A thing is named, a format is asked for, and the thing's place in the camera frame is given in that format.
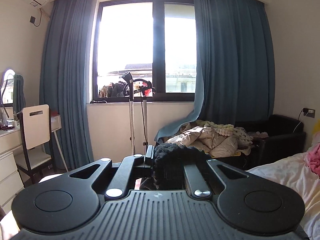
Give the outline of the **beige quilted jacket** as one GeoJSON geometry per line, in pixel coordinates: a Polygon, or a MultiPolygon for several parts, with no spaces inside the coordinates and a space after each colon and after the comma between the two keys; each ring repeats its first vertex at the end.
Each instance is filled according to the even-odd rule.
{"type": "Polygon", "coordinates": [[[232,124],[216,124],[196,120],[183,124],[172,137],[165,137],[166,143],[195,147],[213,158],[249,155],[253,138],[244,128],[232,124]]]}

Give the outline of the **pastel bed sheet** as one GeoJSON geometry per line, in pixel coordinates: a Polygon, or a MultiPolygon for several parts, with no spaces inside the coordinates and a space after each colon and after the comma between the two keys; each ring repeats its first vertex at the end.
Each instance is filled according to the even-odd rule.
{"type": "Polygon", "coordinates": [[[319,176],[306,161],[307,153],[299,153],[248,172],[295,190],[305,204],[300,225],[310,239],[319,239],[319,176]]]}

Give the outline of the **black sofa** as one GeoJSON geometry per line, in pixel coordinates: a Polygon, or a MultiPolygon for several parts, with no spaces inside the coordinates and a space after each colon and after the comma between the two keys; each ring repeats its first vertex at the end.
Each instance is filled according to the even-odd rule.
{"type": "Polygon", "coordinates": [[[304,124],[297,119],[283,115],[271,115],[267,120],[237,122],[247,133],[267,133],[253,137],[249,155],[219,158],[218,160],[242,170],[274,163],[280,159],[302,153],[306,140],[304,124]]]}

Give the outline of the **white wooden chair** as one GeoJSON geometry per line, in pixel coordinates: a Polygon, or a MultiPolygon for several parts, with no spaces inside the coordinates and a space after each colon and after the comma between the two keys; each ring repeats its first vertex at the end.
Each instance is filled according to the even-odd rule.
{"type": "Polygon", "coordinates": [[[25,107],[18,117],[23,152],[15,156],[15,162],[18,170],[35,184],[35,174],[43,176],[45,167],[56,171],[50,108],[47,104],[25,107]]]}

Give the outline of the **white dresser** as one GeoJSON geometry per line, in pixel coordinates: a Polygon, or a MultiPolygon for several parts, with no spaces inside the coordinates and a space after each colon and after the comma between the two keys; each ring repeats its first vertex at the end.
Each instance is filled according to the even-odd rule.
{"type": "Polygon", "coordinates": [[[1,208],[7,214],[15,196],[24,189],[14,158],[14,151],[22,146],[20,129],[1,130],[0,140],[1,208]]]}

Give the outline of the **pink fleece blanket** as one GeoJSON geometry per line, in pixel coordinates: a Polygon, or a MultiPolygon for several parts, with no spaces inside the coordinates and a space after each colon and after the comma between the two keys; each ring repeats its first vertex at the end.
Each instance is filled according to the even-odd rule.
{"type": "Polygon", "coordinates": [[[320,176],[319,132],[313,135],[311,146],[307,150],[306,163],[314,174],[320,176]]]}

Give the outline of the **yellow pillow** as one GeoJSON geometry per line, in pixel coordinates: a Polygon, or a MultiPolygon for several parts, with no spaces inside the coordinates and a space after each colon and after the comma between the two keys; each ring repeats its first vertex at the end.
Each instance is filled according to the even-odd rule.
{"type": "Polygon", "coordinates": [[[316,135],[316,133],[320,132],[320,119],[318,119],[313,127],[312,135],[316,135]]]}

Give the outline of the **vanity mirror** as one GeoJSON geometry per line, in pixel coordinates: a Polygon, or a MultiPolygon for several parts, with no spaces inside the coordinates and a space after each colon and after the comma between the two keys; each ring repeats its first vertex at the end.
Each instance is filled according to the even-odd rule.
{"type": "Polygon", "coordinates": [[[25,107],[24,78],[13,69],[5,70],[1,77],[1,110],[10,118],[7,107],[12,107],[13,114],[19,113],[25,107]]]}

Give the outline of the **right blue curtain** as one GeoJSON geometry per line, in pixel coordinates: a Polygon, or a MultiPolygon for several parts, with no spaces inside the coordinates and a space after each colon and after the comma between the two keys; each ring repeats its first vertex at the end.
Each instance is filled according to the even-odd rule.
{"type": "Polygon", "coordinates": [[[265,6],[257,0],[194,0],[197,76],[193,110],[162,127],[157,143],[197,119],[265,120],[273,112],[275,64],[265,6]]]}

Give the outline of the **blue curtain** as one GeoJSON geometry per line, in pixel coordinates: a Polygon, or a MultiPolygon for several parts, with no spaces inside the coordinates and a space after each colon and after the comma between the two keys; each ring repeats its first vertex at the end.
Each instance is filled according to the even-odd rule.
{"type": "Polygon", "coordinates": [[[92,2],[54,1],[42,53],[39,102],[60,115],[60,145],[72,169],[93,160],[86,107],[92,2]]]}
{"type": "Polygon", "coordinates": [[[265,120],[273,112],[275,64],[265,6],[257,0],[194,0],[197,76],[193,110],[162,127],[157,143],[197,119],[265,120]]]}

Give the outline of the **left blue curtain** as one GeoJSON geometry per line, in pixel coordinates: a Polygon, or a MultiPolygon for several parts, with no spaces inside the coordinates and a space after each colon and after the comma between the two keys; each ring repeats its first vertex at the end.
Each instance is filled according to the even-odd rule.
{"type": "Polygon", "coordinates": [[[93,160],[86,107],[92,2],[54,1],[42,53],[39,102],[60,115],[60,145],[72,169],[93,160]]]}

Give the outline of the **dark framed window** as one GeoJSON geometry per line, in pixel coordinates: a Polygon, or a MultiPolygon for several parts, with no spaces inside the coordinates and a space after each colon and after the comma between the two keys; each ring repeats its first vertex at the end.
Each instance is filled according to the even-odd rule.
{"type": "Polygon", "coordinates": [[[130,72],[155,88],[151,101],[191,102],[195,96],[193,0],[99,2],[93,43],[93,99],[118,102],[107,88],[130,72]]]}

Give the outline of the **wall power outlet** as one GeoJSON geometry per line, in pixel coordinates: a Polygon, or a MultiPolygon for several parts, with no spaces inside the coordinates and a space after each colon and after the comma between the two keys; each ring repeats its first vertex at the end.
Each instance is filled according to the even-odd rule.
{"type": "Polygon", "coordinates": [[[314,118],[315,117],[315,110],[310,108],[303,108],[303,115],[314,118]]]}

